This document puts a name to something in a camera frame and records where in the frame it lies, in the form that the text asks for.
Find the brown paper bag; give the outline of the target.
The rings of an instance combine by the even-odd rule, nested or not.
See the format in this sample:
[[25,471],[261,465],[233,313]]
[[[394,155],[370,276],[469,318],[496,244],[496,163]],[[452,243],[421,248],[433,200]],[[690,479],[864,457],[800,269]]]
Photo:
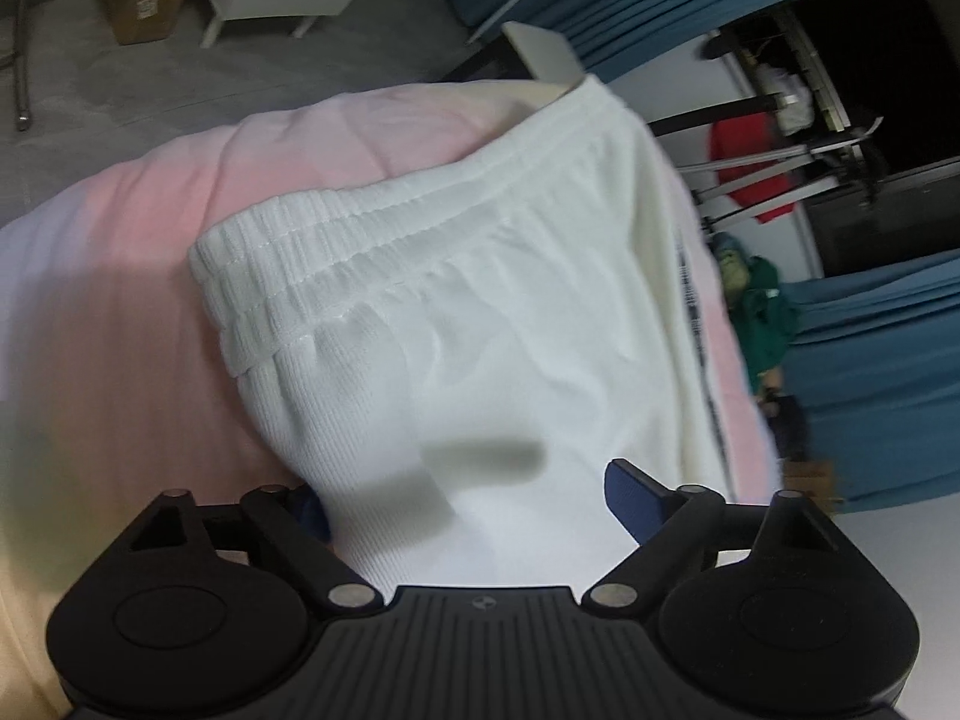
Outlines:
[[804,494],[827,514],[838,511],[844,502],[830,460],[784,460],[781,474],[784,489]]

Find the white sweatpants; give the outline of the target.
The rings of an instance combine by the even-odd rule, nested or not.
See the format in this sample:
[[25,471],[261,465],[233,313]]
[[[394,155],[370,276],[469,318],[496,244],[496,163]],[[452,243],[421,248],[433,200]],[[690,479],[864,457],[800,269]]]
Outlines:
[[669,177],[587,78],[467,158],[195,242],[242,403],[348,566],[382,590],[585,589],[633,548],[609,461],[729,489]]

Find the green hoodie pile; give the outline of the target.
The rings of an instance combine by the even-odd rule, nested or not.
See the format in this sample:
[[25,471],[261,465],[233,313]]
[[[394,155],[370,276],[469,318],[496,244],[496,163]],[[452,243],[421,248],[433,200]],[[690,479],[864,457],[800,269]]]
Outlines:
[[718,232],[709,244],[721,277],[727,317],[736,333],[750,392],[781,366],[799,330],[797,307],[782,292],[779,270],[750,255],[731,234]]

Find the silver tripod stand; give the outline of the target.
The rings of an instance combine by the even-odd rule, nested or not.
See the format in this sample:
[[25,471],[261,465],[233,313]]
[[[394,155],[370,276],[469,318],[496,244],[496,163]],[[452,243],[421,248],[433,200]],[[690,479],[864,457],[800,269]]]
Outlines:
[[[654,137],[667,137],[667,135],[685,132],[685,130],[692,130],[695,127],[732,121],[732,119],[742,117],[742,115],[773,114],[775,110],[782,106],[784,101],[786,101],[786,98],[782,94],[762,94],[761,96],[755,96],[755,98],[713,104],[712,106],[669,115],[669,117],[662,117],[662,119],[652,121],[649,128],[651,128]],[[846,127],[838,133],[832,133],[825,140],[818,140],[818,142],[812,142],[808,145],[768,149],[768,151],[742,154],[742,156],[734,156],[734,158],[726,158],[726,160],[684,164],[683,166],[677,166],[677,172],[682,176],[692,176],[692,174],[701,174],[702,172],[719,172],[724,171],[724,169],[760,166],[758,171],[743,174],[743,176],[730,181],[720,182],[715,187],[709,187],[706,190],[693,190],[693,200],[695,200],[695,205],[700,212],[701,227],[709,234],[715,234],[715,232],[726,231],[732,224],[738,223],[742,218],[758,218],[760,215],[778,211],[783,206],[799,205],[802,203],[802,199],[799,197],[802,187],[793,188],[789,192],[782,192],[772,199],[763,200],[761,203],[737,206],[736,210],[726,211],[719,216],[711,216],[704,211],[704,207],[711,200],[718,197],[729,197],[736,190],[742,190],[745,187],[750,187],[750,185],[784,176],[788,172],[797,171],[801,167],[814,164],[817,161],[828,163],[830,154],[842,149],[851,149],[853,146],[869,140],[882,127],[883,123],[884,117],[875,117],[868,127]]]

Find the wooden chair back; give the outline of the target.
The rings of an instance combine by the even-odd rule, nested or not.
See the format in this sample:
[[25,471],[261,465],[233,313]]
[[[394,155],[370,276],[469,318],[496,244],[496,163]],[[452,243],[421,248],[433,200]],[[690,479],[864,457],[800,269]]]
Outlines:
[[501,32],[536,82],[574,86],[586,76],[578,55],[559,32],[519,21],[506,21]]

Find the pastel pink bed cover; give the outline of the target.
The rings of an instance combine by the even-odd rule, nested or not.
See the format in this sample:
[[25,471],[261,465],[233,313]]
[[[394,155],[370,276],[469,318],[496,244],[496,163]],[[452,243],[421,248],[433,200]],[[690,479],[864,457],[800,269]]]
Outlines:
[[[224,364],[190,266],[195,242],[288,193],[455,163],[574,86],[398,86],[254,115],[112,166],[3,229],[5,717],[65,715],[47,620],[150,500],[181,488],[220,504],[268,483],[306,483],[260,435]],[[670,169],[665,196],[704,393],[731,473],[722,494],[758,504],[778,484],[770,433],[692,200],[656,145]]]

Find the right blue curtain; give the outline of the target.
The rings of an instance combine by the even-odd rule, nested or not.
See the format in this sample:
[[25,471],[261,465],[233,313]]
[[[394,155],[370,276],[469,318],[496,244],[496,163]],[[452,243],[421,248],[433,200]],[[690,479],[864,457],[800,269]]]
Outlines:
[[844,512],[958,491],[960,309],[955,250],[788,284],[800,328],[784,358],[812,457]]

